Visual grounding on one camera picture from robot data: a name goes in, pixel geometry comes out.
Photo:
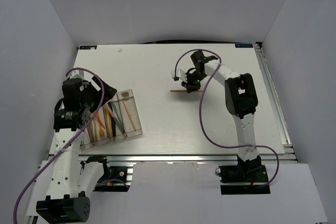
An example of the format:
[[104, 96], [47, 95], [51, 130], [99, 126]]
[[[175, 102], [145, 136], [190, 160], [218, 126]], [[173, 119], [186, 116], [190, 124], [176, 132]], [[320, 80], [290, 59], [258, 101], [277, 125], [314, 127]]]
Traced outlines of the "black plastic knife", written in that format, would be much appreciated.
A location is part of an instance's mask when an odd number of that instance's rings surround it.
[[110, 116], [110, 121], [111, 121], [111, 136], [115, 137], [116, 136], [116, 121], [114, 117]]

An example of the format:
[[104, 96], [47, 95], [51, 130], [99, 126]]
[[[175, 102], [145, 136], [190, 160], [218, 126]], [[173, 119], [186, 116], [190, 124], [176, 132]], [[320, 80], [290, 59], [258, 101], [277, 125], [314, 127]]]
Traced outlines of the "dark orange plastic fork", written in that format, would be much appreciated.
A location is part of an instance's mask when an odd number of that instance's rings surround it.
[[99, 125], [100, 125], [103, 129], [105, 129], [105, 125], [103, 124], [102, 120], [100, 119], [100, 115], [99, 115], [99, 113], [97, 113], [97, 115], [96, 115], [95, 118], [97, 119]]

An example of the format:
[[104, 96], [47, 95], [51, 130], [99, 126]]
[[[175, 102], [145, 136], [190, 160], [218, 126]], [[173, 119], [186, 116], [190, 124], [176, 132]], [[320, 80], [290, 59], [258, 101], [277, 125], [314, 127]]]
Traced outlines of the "orange chopstick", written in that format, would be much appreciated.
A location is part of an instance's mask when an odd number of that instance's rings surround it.
[[135, 127], [134, 121], [133, 121], [133, 119], [132, 119], [132, 116], [131, 116], [131, 114], [130, 114], [130, 112], [129, 112], [127, 106], [126, 106], [126, 103], [125, 103], [123, 100], [122, 100], [122, 103], [123, 103], [123, 105], [124, 105], [125, 111], [126, 111], [128, 117], [129, 117], [129, 120], [130, 120], [130, 122], [131, 122], [131, 125], [132, 125], [134, 131], [137, 130], [136, 127]]
[[184, 92], [184, 93], [195, 93], [195, 92], [199, 92], [202, 93], [203, 90], [197, 90], [197, 91], [187, 91], [187, 90], [170, 90], [170, 92]]

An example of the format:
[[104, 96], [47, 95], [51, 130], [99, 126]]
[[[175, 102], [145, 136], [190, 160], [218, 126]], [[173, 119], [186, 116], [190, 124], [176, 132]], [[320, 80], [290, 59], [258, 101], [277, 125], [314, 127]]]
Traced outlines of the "orange plastic knife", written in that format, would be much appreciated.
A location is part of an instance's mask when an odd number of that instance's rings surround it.
[[104, 107], [104, 119], [106, 123], [107, 135], [109, 138], [112, 138], [113, 137], [112, 121], [111, 121], [109, 110], [106, 107]]

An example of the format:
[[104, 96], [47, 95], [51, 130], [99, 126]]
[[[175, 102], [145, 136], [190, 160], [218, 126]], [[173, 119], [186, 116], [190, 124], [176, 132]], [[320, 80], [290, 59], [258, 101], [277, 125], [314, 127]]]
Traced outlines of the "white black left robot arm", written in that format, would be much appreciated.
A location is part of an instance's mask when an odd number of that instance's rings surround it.
[[116, 89], [100, 78], [79, 75], [62, 83], [63, 98], [54, 112], [55, 159], [46, 198], [36, 203], [36, 212], [48, 223], [83, 223], [90, 215], [90, 194], [98, 181], [110, 178], [104, 156], [79, 162], [85, 128]]

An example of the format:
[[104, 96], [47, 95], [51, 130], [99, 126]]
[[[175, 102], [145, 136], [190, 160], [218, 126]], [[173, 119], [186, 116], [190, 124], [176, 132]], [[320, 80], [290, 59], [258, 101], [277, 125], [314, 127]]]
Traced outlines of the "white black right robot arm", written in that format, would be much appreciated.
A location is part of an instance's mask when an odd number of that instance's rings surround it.
[[256, 147], [254, 116], [258, 105], [257, 93], [251, 74], [240, 74], [222, 63], [221, 57], [207, 49], [192, 49], [177, 60], [172, 78], [181, 80], [188, 93], [200, 90], [201, 81], [209, 77], [199, 102], [199, 122], [205, 134], [202, 119], [202, 105], [206, 89], [211, 80], [216, 80], [225, 89], [225, 105], [232, 115], [237, 132], [237, 146], [222, 146], [209, 140], [213, 145], [225, 149], [238, 149], [238, 160], [251, 162], [259, 157]]

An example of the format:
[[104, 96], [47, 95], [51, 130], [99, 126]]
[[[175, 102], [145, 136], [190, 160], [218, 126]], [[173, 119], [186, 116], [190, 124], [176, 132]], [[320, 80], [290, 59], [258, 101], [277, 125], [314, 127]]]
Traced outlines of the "teal plastic knife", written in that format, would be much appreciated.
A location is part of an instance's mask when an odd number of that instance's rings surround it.
[[121, 125], [121, 128], [122, 128], [123, 132], [125, 132], [125, 130], [124, 130], [124, 125], [123, 125], [123, 122], [122, 122], [122, 120], [121, 120], [121, 117], [120, 117], [119, 114], [118, 114], [118, 110], [117, 110], [116, 105], [115, 105], [114, 103], [112, 103], [112, 102], [110, 103], [110, 105], [111, 105], [112, 110], [113, 110], [114, 114], [116, 115], [116, 117], [117, 117], [117, 119], [118, 119], [120, 125]]

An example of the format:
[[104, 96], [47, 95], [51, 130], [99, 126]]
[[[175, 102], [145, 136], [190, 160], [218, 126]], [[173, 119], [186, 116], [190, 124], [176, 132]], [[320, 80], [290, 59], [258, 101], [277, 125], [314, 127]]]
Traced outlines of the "small orange plastic fork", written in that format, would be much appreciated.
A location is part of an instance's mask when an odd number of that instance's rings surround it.
[[100, 125], [100, 124], [99, 124], [99, 137], [100, 137], [100, 138], [103, 138], [103, 137], [104, 137], [104, 130], [103, 130], [102, 125]]

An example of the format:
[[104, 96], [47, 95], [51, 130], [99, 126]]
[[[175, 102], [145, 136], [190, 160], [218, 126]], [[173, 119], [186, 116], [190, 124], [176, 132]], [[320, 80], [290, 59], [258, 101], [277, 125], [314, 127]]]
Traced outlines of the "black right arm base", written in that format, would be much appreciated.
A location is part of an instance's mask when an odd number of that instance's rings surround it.
[[270, 194], [268, 174], [265, 165], [252, 172], [246, 172], [240, 165], [225, 165], [215, 169], [220, 177], [221, 195], [267, 195]]

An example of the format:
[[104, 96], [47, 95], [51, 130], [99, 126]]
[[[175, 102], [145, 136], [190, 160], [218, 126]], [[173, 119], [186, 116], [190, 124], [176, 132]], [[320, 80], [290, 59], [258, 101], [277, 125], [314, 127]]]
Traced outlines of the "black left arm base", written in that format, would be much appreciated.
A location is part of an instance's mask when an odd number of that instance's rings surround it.
[[113, 165], [103, 155], [89, 156], [80, 166], [79, 181], [92, 192], [127, 192], [130, 188], [130, 166]]

